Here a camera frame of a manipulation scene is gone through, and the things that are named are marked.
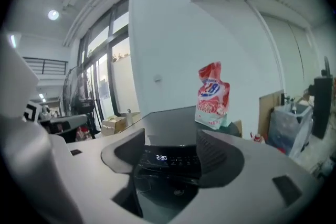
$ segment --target ceiling light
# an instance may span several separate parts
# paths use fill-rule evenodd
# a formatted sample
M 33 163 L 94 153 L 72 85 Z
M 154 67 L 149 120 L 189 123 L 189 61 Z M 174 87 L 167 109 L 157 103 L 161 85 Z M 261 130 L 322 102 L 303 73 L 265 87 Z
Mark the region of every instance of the ceiling light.
M 14 35 L 11 35 L 11 36 L 10 36 L 10 40 L 11 40 L 11 42 L 12 42 L 12 46 L 13 46 L 13 48 L 16 48 L 16 43 L 15 43 L 15 37 L 14 37 Z
M 57 20 L 57 18 L 59 17 L 59 13 L 58 13 L 58 11 L 57 10 L 51 10 L 51 11 L 49 11 L 49 13 L 48 13 L 48 18 L 50 19 L 50 20 Z

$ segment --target floor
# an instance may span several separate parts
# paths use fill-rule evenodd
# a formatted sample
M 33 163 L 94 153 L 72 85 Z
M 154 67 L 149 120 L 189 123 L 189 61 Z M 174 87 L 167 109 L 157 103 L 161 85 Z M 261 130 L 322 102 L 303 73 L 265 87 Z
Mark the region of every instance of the floor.
M 323 163 L 336 150 L 336 114 L 331 113 L 324 138 L 321 140 L 313 135 L 309 137 L 309 145 L 304 149 L 299 158 L 295 160 L 308 172 Z

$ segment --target snack bag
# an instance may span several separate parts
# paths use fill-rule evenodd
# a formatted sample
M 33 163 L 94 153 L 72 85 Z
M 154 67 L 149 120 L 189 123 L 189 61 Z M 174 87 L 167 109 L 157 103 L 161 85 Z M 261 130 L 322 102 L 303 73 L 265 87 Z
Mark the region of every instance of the snack bag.
M 198 91 L 195 121 L 214 130 L 227 126 L 230 84 L 220 80 L 222 65 L 214 62 L 200 69 L 203 86 Z

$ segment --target digital display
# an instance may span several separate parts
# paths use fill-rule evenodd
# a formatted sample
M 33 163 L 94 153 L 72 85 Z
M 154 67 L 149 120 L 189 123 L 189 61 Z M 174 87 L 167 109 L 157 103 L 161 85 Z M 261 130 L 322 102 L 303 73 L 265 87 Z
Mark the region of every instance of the digital display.
M 163 155 L 157 155 L 156 159 L 160 160 L 160 161 L 166 161 L 167 160 L 167 156 L 163 156 Z

